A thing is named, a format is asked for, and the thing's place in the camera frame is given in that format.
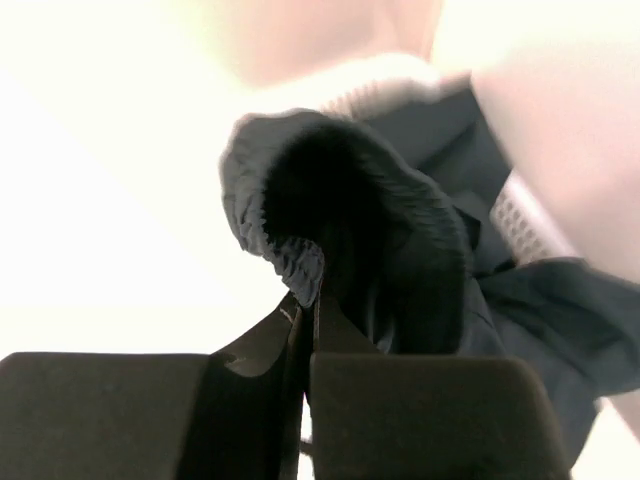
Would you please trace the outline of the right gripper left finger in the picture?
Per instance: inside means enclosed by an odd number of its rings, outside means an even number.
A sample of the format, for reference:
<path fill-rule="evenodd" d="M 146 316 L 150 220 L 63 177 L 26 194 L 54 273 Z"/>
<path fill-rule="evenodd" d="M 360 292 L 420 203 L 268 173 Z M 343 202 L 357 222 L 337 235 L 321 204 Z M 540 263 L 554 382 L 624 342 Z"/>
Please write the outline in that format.
<path fill-rule="evenodd" d="M 292 296 L 210 355 L 15 353 L 5 479 L 293 479 L 303 312 Z"/>

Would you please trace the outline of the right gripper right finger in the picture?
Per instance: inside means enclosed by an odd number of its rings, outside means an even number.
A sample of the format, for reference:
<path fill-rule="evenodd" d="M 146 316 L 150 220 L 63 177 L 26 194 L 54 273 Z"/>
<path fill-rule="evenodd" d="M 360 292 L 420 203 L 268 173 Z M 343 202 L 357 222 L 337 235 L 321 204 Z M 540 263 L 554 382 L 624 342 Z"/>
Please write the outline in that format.
<path fill-rule="evenodd" d="M 546 392 L 504 358 L 384 355 L 321 296 L 310 410 L 319 479 L 566 479 Z"/>

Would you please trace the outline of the dark navy shorts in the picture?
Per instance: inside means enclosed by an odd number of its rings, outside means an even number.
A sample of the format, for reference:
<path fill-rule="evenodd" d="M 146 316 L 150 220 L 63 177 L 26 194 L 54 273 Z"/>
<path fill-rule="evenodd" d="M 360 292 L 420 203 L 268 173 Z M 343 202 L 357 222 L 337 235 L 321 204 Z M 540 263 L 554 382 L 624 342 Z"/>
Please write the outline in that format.
<path fill-rule="evenodd" d="M 313 329 L 310 405 L 323 295 L 384 355 L 525 363 L 549 399 L 570 475 L 598 401 L 639 386 L 636 284 L 578 258 L 518 265 L 488 216 L 362 121 L 308 109 L 247 115 L 220 180 L 240 247 L 273 266 Z"/>

